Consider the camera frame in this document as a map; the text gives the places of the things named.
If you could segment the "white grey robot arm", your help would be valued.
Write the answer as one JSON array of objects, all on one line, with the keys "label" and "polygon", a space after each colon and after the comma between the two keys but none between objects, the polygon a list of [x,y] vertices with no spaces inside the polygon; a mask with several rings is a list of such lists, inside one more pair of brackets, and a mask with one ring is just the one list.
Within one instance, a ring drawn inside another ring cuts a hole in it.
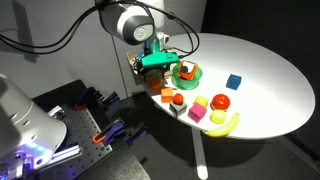
[{"label": "white grey robot arm", "polygon": [[152,71],[170,69],[164,46],[169,36],[164,33],[164,0],[95,0],[100,23],[109,34],[129,45],[141,45],[143,56],[133,69],[146,78]]}]

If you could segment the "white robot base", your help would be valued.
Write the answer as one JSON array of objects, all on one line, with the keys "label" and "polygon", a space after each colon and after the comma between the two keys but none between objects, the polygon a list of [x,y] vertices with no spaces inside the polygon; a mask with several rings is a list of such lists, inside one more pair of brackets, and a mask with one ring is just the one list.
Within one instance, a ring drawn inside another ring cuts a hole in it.
[{"label": "white robot base", "polygon": [[23,167],[46,166],[64,141],[67,127],[35,104],[8,77],[0,75],[1,180],[20,178]]}]

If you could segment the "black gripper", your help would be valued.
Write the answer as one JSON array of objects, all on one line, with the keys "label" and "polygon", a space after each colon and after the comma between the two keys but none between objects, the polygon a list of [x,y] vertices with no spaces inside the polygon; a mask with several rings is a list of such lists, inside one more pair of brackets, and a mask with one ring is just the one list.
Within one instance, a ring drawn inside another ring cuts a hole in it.
[{"label": "black gripper", "polygon": [[153,70],[159,71],[162,79],[165,79],[165,73],[170,69],[170,65],[140,59],[133,63],[133,69],[138,75],[143,76],[144,81],[147,81],[147,73]]}]

